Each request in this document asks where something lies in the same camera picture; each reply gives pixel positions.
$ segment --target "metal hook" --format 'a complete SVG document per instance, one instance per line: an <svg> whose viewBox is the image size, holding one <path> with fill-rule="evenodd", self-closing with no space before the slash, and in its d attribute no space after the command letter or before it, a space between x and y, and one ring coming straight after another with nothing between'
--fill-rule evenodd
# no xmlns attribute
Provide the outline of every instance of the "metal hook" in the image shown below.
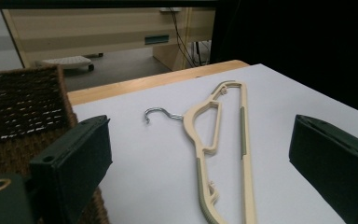
<svg viewBox="0 0 358 224"><path fill-rule="evenodd" d="M163 112L165 115L168 116L168 118L170 119L183 119L183 116L182 115L177 115L177 114L171 114L169 113L167 110L165 110L164 108L161 108L161 107L153 107L153 108L150 108L150 109L147 109L145 111L145 119L146 119L146 123L149 123L150 122L150 119L147 117L147 115L151 112L156 112L156 111L161 111Z"/></svg>

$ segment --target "white tabletop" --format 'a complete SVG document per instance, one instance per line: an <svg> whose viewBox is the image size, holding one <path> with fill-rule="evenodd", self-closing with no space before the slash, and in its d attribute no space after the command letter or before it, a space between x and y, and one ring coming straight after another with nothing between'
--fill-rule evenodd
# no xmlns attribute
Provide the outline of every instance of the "white tabletop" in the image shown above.
<svg viewBox="0 0 358 224"><path fill-rule="evenodd" d="M338 224L344 221L290 163L296 114L322 119L358 137L358 110L311 90L262 64L177 82L74 106L78 119L106 115L113 163L100 184L112 223L206 223L197 193L194 146L181 120L146 109L161 106L185 114L216 85L247 85L249 134L259 224ZM222 121L217 153L207 158L209 179L220 193L215 207L230 224L241 223L239 91L220 96ZM205 142L213 131L213 109L196 127Z"/></svg>

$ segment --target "clothes hanger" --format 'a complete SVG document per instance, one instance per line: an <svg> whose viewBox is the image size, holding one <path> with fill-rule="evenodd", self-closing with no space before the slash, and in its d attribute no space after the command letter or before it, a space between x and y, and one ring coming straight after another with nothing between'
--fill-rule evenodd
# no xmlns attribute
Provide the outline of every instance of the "clothes hanger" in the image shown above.
<svg viewBox="0 0 358 224"><path fill-rule="evenodd" d="M241 90L241 175L242 175L242 223L256 224L255 198L253 193L251 150L249 144L249 127L247 115L246 85L239 81L225 81L217 85L211 95L202 103L192 106L181 116L171 114L161 107L149 108L145 111L145 120L149 123L149 113L160 111L172 119L182 119L187 135L192 139L196 148L197 158L197 179L200 208L208 223L224 224L227 223L214 208L214 203L218 198L218 191L214 183L208 179L205 163L205 153L214 154L217 150L217 143L220 129L220 118L222 106L217 101L220 95L227 93L227 88L240 88ZM197 134L194 122L197 116L211 107L217 108L216 123L213 134L213 143L210 147L202 144Z"/></svg>

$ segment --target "wooden table edge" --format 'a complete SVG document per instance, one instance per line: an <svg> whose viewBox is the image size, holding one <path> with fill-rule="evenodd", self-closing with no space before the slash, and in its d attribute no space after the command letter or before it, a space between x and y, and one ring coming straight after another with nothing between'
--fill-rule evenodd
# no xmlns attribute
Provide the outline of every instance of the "wooden table edge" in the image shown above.
<svg viewBox="0 0 358 224"><path fill-rule="evenodd" d="M137 78L80 91L70 91L67 94L71 105L81 105L133 91L141 91L196 77L205 77L246 66L249 66L249 64L233 60L223 63L209 64L202 67L188 68L152 77Z"/></svg>

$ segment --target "cart wheel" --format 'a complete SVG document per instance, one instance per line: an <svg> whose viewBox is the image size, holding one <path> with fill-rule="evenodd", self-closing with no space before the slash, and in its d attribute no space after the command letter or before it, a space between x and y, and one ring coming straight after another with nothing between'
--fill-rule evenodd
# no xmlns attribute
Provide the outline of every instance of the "cart wheel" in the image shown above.
<svg viewBox="0 0 358 224"><path fill-rule="evenodd" d="M89 65L89 71L94 71L94 64Z"/></svg>

